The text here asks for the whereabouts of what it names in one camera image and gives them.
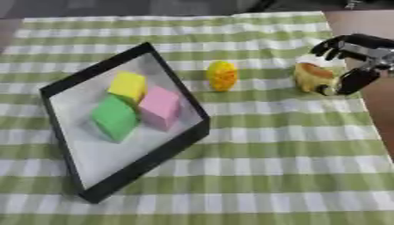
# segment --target green checkered tablecloth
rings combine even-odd
[[[393,167],[360,95],[304,94],[292,79],[330,37],[321,12],[26,19],[0,57],[0,224],[392,224]],[[72,195],[38,89],[144,41],[211,133],[90,205]],[[238,66],[230,92],[208,88],[214,60]]]

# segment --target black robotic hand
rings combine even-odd
[[[339,78],[336,94],[349,95],[359,91],[379,78],[379,70],[392,69],[394,65],[394,40],[382,39],[365,34],[342,35],[314,46],[311,53],[327,61],[334,58],[352,58],[365,62]],[[325,94],[326,86],[317,87],[317,92]]]
[[[344,44],[353,44],[359,47],[365,47],[368,49],[378,48],[390,48],[394,49],[394,40],[382,39],[375,36],[369,36],[361,33],[355,33],[351,35],[341,35],[314,46],[310,51],[316,56],[322,56],[326,54],[325,59],[327,61],[332,60],[336,56],[340,59],[353,58],[358,61],[366,61],[368,55],[350,52],[346,49],[342,49]]]

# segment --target food item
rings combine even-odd
[[[142,121],[161,130],[168,130],[179,113],[179,96],[155,86],[139,104]]]
[[[237,68],[230,62],[212,62],[207,70],[207,79],[215,91],[227,91],[237,81]]]
[[[145,76],[120,71],[111,82],[108,92],[135,106],[146,92]]]
[[[309,62],[299,62],[295,66],[295,80],[298,86],[305,92],[315,91],[319,85],[332,86],[334,74]]]
[[[99,103],[91,119],[115,142],[121,142],[137,125],[134,110],[114,95],[108,95]]]

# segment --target yellow cube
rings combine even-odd
[[[146,92],[145,76],[120,71],[111,82],[108,92],[122,98],[131,106],[136,105]]]

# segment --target pink cube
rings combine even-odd
[[[168,130],[178,117],[179,96],[155,86],[139,104],[142,121],[161,130]]]

